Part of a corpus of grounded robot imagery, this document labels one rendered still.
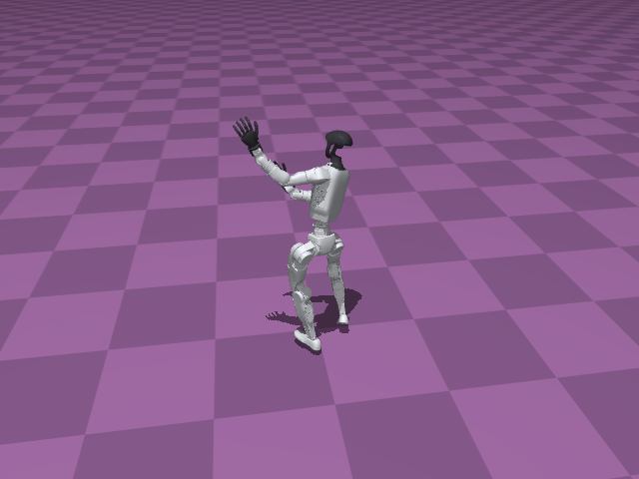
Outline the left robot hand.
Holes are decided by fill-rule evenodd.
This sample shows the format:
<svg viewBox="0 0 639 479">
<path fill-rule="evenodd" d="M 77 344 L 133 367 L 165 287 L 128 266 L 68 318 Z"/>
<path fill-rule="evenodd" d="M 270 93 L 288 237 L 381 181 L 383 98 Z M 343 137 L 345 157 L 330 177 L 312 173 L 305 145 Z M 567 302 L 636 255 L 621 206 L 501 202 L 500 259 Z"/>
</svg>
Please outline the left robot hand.
<svg viewBox="0 0 639 479">
<path fill-rule="evenodd" d="M 247 123 L 249 125 L 249 128 L 247 127 L 246 123 L 243 121 L 242 118 L 240 118 L 242 124 L 244 125 L 246 132 L 244 131 L 244 129 L 242 128 L 242 126 L 240 125 L 240 123 L 238 121 L 236 121 L 237 125 L 239 126 L 240 130 L 242 131 L 243 135 L 240 133 L 240 131 L 235 127 L 235 131 L 238 133 L 238 135 L 242 138 L 242 141 L 244 142 L 244 144 L 246 144 L 248 146 L 248 149 L 251 153 L 251 155 L 253 157 L 255 157 L 252 153 L 252 151 L 261 148 L 261 150 L 263 151 L 260 143 L 258 142 L 258 133 L 259 133 L 259 127 L 256 121 L 254 121 L 254 125 L 255 125 L 255 130 L 253 130 L 253 127 L 251 125 L 251 122 L 249 121 L 249 119 L 247 117 L 245 117 L 245 119 L 247 120 Z"/>
</svg>

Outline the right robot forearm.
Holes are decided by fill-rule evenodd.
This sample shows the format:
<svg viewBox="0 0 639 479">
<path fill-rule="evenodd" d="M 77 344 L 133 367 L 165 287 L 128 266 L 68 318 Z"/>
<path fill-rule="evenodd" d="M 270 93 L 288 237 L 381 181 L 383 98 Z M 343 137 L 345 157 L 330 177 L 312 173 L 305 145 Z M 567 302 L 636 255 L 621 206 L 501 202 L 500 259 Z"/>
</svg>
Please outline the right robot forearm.
<svg viewBox="0 0 639 479">
<path fill-rule="evenodd" d="M 297 188 L 294 188 L 293 186 L 284 187 L 284 188 L 290 194 L 293 200 L 299 199 L 299 201 L 306 201 L 306 203 L 311 202 L 312 191 L 298 190 Z"/>
</svg>

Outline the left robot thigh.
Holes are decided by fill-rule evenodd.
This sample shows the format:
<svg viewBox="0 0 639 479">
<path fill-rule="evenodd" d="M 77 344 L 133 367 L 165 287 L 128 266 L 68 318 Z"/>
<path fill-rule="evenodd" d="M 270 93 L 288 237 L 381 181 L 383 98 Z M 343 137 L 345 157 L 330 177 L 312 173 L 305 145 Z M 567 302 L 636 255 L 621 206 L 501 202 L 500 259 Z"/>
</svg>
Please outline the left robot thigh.
<svg viewBox="0 0 639 479">
<path fill-rule="evenodd" d="M 288 259 L 288 275 L 292 292 L 298 290 L 302 293 L 305 303 L 312 297 L 311 290 L 304 285 L 308 263 L 312 261 L 316 247 L 313 243 L 303 244 L 298 242 L 291 248 Z"/>
</svg>

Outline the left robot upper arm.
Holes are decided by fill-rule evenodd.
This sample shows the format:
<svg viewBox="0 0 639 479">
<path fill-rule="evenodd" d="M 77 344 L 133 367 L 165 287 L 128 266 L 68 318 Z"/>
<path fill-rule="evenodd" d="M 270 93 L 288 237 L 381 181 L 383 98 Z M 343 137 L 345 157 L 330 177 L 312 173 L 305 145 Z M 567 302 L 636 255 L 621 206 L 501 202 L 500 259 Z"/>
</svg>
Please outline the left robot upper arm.
<svg viewBox="0 0 639 479">
<path fill-rule="evenodd" d="M 286 171 L 284 171 L 286 172 Z M 290 175 L 289 175 L 290 176 Z M 298 186 L 305 184 L 322 185 L 326 181 L 330 180 L 329 170 L 322 167 L 315 167 L 307 171 L 297 172 L 290 176 L 290 180 L 287 184 L 280 184 L 282 187 Z"/>
</svg>

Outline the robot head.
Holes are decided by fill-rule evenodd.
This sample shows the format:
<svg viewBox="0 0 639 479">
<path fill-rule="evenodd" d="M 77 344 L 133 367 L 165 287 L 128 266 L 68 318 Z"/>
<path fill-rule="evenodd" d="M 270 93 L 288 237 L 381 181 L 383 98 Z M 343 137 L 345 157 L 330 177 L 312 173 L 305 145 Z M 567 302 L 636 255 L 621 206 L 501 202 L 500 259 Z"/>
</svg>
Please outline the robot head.
<svg viewBox="0 0 639 479">
<path fill-rule="evenodd" d="M 352 146 L 351 136 L 344 131 L 332 131 L 325 135 L 327 145 L 325 149 L 325 155 L 330 158 L 332 163 L 331 167 L 338 169 L 339 171 L 346 171 L 341 162 L 341 157 L 335 154 L 336 149 L 341 149 L 343 146 Z M 331 152 L 329 153 L 330 146 L 334 144 Z"/>
</svg>

